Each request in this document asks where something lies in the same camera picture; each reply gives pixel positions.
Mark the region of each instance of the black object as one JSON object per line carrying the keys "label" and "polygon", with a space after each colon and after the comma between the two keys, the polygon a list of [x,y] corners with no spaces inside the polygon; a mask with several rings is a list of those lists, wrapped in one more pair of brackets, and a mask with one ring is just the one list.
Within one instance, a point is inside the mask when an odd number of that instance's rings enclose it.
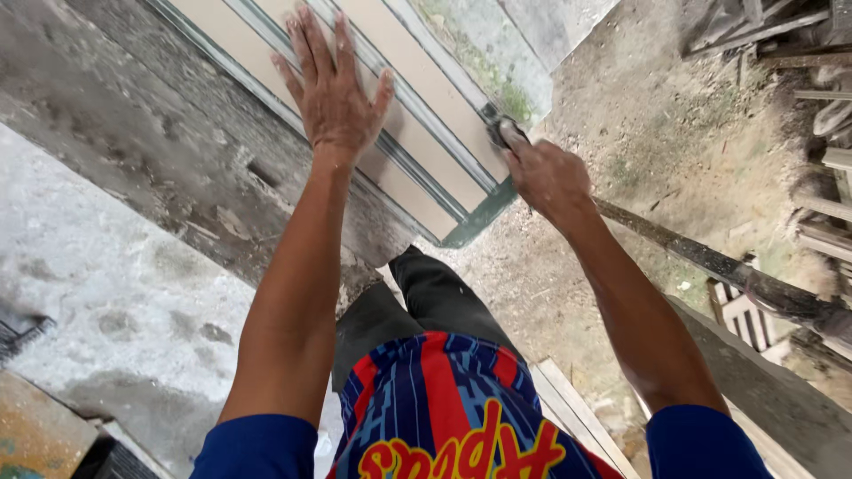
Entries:
{"label": "black object", "polygon": [[25,344],[55,326],[56,322],[47,316],[19,314],[0,299],[0,366],[17,356]]}
{"label": "black object", "polygon": [[355,363],[377,346],[425,331],[486,339],[522,357],[488,307],[449,266],[414,246],[389,266],[408,311],[384,283],[371,286],[349,306],[337,322],[331,390],[340,392]]}
{"label": "black object", "polygon": [[99,438],[71,479],[161,479],[127,447],[110,436]]}
{"label": "black object", "polygon": [[510,150],[509,143],[503,138],[503,135],[500,134],[500,126],[504,124],[508,124],[511,128],[515,129],[515,132],[518,135],[524,137],[527,140],[527,143],[530,142],[530,139],[527,138],[527,134],[524,133],[524,130],[521,130],[521,127],[518,126],[518,122],[516,122],[509,115],[504,115],[498,111],[498,109],[491,103],[485,105],[480,111],[482,115],[482,119],[485,121],[486,131],[488,132],[488,140],[497,147],[500,147],[504,150]]}

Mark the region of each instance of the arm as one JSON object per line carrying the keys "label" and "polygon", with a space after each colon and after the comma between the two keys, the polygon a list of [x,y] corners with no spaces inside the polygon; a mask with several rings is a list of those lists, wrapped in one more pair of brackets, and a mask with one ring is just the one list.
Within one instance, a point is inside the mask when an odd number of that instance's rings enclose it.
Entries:
{"label": "arm", "polygon": [[337,66],[313,15],[286,22],[304,84],[273,56],[302,115],[314,150],[308,184],[257,288],[239,340],[237,372],[219,422],[286,414],[320,422],[334,357],[340,288],[340,235],[349,179],[382,128],[394,96],[383,72],[370,103],[355,77],[346,20],[338,16]]}
{"label": "arm", "polygon": [[680,317],[597,213],[583,160],[548,141],[533,146],[511,130],[503,134],[515,187],[571,244],[621,368],[651,410],[695,404],[730,416]]}

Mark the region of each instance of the dirt ground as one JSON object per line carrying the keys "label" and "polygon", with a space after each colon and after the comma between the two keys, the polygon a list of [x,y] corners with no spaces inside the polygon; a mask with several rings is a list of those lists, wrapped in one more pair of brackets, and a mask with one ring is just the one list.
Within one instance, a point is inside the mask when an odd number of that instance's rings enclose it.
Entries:
{"label": "dirt ground", "polygon": [[[532,136],[584,158],[596,195],[731,257],[754,251],[764,272],[828,297],[836,274],[797,246],[789,200],[809,172],[817,108],[794,100],[792,88],[809,80],[764,71],[747,52],[681,61],[708,4],[622,0],[553,73],[553,111]],[[712,316],[705,275],[626,228],[612,230],[661,291]],[[645,418],[566,241],[518,201],[460,251],[423,248],[469,282],[529,362],[554,358],[650,476]]]}

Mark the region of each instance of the right hand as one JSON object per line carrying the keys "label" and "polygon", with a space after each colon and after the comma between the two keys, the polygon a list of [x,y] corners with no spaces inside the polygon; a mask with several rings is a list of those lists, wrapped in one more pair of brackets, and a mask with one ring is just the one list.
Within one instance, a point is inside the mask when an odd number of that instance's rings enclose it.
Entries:
{"label": "right hand", "polygon": [[572,207],[593,205],[591,180],[579,156],[546,140],[531,145],[511,128],[500,132],[511,148],[506,159],[512,184],[528,205],[550,222]]}

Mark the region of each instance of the shirt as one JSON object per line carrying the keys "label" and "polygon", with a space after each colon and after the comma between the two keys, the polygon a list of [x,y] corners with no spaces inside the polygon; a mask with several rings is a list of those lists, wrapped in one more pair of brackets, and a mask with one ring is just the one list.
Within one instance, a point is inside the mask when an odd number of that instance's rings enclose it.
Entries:
{"label": "shirt", "polygon": [[[620,477],[541,414],[523,360],[495,343],[425,332],[379,346],[340,394],[345,433],[328,477],[544,479]],[[771,476],[728,416],[674,406],[648,424],[654,477]],[[193,478],[313,476],[316,430],[284,415],[217,425]]]}

